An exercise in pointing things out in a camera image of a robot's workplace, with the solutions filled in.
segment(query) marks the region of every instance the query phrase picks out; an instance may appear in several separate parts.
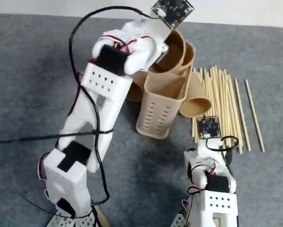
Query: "white wall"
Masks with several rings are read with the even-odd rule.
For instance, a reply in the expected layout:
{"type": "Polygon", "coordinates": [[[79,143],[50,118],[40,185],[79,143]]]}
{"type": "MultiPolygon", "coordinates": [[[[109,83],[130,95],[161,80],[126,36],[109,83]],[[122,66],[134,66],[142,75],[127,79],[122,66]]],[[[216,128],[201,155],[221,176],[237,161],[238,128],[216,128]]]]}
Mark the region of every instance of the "white wall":
{"type": "MultiPolygon", "coordinates": [[[[283,0],[189,0],[196,8],[186,21],[283,27],[283,0]]],[[[82,17],[110,5],[128,5],[149,12],[156,0],[0,0],[0,13],[82,17]]],[[[137,18],[114,10],[98,17],[137,18]]]]}

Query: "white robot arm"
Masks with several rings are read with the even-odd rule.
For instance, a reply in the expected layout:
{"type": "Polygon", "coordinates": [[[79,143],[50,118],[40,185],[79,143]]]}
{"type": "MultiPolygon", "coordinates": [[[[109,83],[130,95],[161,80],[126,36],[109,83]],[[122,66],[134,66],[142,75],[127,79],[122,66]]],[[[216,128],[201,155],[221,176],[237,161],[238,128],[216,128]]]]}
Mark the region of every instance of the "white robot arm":
{"type": "Polygon", "coordinates": [[[131,74],[147,70],[167,51],[164,41],[180,24],[192,6],[186,1],[159,0],[152,7],[149,20],[126,23],[122,29],[105,32],[92,50],[80,88],[61,134],[75,134],[86,124],[97,127],[97,117],[90,96],[95,102],[104,97],[98,107],[98,153],[75,141],[75,136],[60,138],[55,149],[45,158],[46,197],[67,217],[91,218],[91,198],[86,186],[87,171],[100,167],[112,139],[112,129],[132,83],[131,74]]]}
{"type": "Polygon", "coordinates": [[[189,190],[196,191],[189,192],[191,196],[182,204],[184,212],[177,214],[171,227],[237,227],[236,181],[228,156],[220,149],[223,139],[218,118],[199,118],[198,126],[201,139],[197,150],[184,152],[185,167],[193,184],[189,190]]]}

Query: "circuit board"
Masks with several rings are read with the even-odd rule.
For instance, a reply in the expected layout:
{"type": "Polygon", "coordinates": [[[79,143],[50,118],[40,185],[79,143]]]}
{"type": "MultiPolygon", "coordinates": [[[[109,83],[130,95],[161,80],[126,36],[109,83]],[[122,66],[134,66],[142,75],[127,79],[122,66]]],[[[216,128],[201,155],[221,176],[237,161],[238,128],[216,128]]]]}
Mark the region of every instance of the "circuit board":
{"type": "Polygon", "coordinates": [[[187,0],[158,0],[152,7],[152,11],[172,30],[194,9],[187,0]]]}
{"type": "Polygon", "coordinates": [[[197,119],[199,139],[221,137],[219,118],[198,117],[197,119]]]}

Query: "gray carpet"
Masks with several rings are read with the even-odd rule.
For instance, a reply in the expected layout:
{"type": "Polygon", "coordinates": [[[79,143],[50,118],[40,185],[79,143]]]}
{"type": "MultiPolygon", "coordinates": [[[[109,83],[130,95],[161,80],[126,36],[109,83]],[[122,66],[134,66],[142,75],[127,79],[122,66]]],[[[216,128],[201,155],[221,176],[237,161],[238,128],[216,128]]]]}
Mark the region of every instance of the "gray carpet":
{"type": "MultiPolygon", "coordinates": [[[[57,133],[74,100],[68,36],[78,18],[0,15],[0,139],[57,133]]],[[[103,31],[124,20],[91,19],[75,38],[83,70],[103,31]]],[[[234,155],[241,227],[283,227],[283,29],[185,23],[197,49],[196,67],[217,64],[239,79],[252,152],[234,155]],[[248,78],[265,141],[260,152],[243,79],[248,78]]],[[[111,199],[102,206],[112,226],[167,227],[185,198],[183,151],[194,144],[189,119],[178,116],[169,137],[135,130],[139,105],[125,103],[104,159],[111,199]]],[[[81,138],[87,145],[90,139],[81,138]]],[[[36,164],[55,141],[0,145],[0,227],[43,227],[54,212],[37,180],[36,164]]],[[[102,199],[100,175],[89,176],[92,198],[102,199]]]]}

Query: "paper cup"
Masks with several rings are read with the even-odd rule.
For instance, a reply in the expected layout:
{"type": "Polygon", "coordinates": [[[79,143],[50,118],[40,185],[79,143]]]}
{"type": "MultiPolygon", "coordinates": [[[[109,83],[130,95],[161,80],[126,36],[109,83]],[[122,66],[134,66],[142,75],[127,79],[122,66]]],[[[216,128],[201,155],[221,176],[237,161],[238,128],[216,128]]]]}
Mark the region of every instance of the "paper cup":
{"type": "Polygon", "coordinates": [[[153,64],[149,71],[156,74],[167,72],[176,74],[184,61],[186,51],[184,39],[179,31],[173,30],[165,43],[169,46],[167,54],[159,63],[153,64]]]}
{"type": "Polygon", "coordinates": [[[172,73],[163,76],[149,73],[145,82],[136,129],[140,134],[164,139],[169,133],[186,92],[187,78],[172,73]]]}
{"type": "Polygon", "coordinates": [[[180,106],[180,113],[185,117],[195,117],[204,114],[212,104],[206,96],[197,74],[191,72],[186,99],[180,106]]]}
{"type": "Polygon", "coordinates": [[[132,75],[133,83],[127,95],[127,100],[132,102],[141,102],[144,93],[144,84],[147,72],[138,71],[132,75]]]}
{"type": "Polygon", "coordinates": [[[193,68],[193,65],[194,65],[196,49],[194,45],[191,43],[185,43],[185,46],[186,46],[185,55],[184,55],[183,63],[178,69],[179,73],[182,73],[188,67],[193,68]]]}

